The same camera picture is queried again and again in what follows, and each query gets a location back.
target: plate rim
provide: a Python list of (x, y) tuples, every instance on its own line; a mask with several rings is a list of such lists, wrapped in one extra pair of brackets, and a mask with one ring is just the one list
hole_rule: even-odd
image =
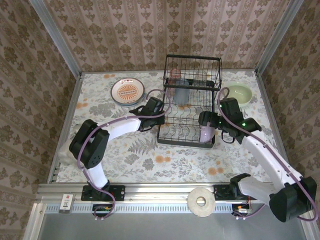
[(123, 77), (123, 78), (119, 79), (118, 81), (116, 81), (116, 82), (112, 85), (111, 90), (110, 90), (110, 95), (111, 95), (111, 98), (113, 99), (113, 101), (115, 101), (116, 103), (118, 103), (118, 104), (120, 104), (120, 105), (125, 104), (125, 103), (121, 103), (121, 102), (115, 100), (115, 98), (114, 98), (114, 96), (113, 96), (113, 94), (112, 94), (112, 90), (114, 89), (115, 85), (116, 85), (118, 82), (120, 82), (121, 80), (123, 80), (123, 79), (134, 79), (134, 80), (137, 80), (138, 82), (141, 83), (141, 85), (142, 85), (142, 87), (143, 87), (143, 91), (142, 91), (142, 96), (139, 97), (139, 99), (137, 100), (137, 101), (139, 101), (139, 100), (144, 96), (146, 89), (145, 89), (145, 85), (142, 83), (142, 81), (140, 81), (139, 79), (137, 79), (137, 78), (135, 78), (135, 77)]

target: patterned wallpaper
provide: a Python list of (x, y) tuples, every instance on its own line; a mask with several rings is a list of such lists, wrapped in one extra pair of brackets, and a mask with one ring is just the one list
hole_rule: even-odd
[(166, 54), (253, 69), (289, 0), (44, 0), (83, 72), (163, 70)]
[(0, 239), (20, 239), (75, 79), (28, 1), (0, 1)]
[(262, 79), (289, 161), (317, 181), (320, 208), (319, 0), (304, 1)]

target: roll of tape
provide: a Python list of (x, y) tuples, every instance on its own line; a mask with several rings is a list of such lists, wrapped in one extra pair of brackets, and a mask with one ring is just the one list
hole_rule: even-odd
[[(203, 206), (197, 203), (198, 198), (204, 198), (205, 202)], [(189, 193), (187, 205), (190, 211), (198, 217), (208, 217), (215, 210), (216, 199), (208, 189), (197, 187)]]

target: black wire dish rack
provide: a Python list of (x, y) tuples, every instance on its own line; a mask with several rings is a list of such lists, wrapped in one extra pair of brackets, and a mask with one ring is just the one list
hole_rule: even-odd
[(165, 59), (163, 87), (164, 109), (171, 109), (160, 125), (157, 141), (160, 144), (212, 148), (215, 137), (200, 142), (199, 115), (214, 112), (214, 102), (222, 84), (222, 60), (218, 57), (172, 55)]

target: orange patterned plate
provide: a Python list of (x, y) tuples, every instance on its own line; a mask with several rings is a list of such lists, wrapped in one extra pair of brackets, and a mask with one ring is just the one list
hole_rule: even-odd
[(112, 99), (123, 106), (131, 106), (140, 102), (145, 93), (145, 86), (136, 78), (123, 78), (111, 88)]

